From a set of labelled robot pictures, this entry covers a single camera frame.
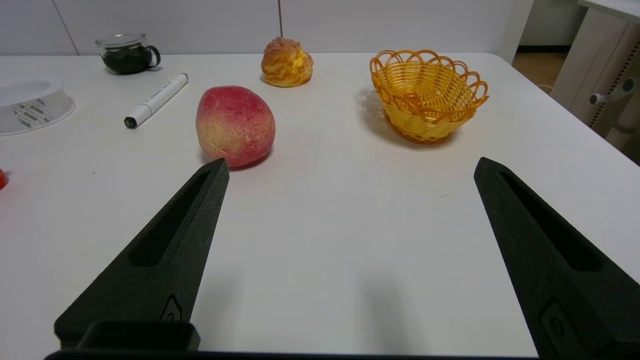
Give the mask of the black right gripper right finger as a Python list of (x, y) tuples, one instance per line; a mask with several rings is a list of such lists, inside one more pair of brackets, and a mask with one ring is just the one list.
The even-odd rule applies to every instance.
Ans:
[(473, 178), (538, 357), (637, 360), (639, 283), (507, 166)]

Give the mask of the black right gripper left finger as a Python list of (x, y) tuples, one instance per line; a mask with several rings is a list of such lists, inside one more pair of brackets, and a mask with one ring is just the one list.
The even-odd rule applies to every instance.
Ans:
[(62, 349), (97, 322), (190, 321), (229, 180), (224, 159), (189, 178), (55, 321)]

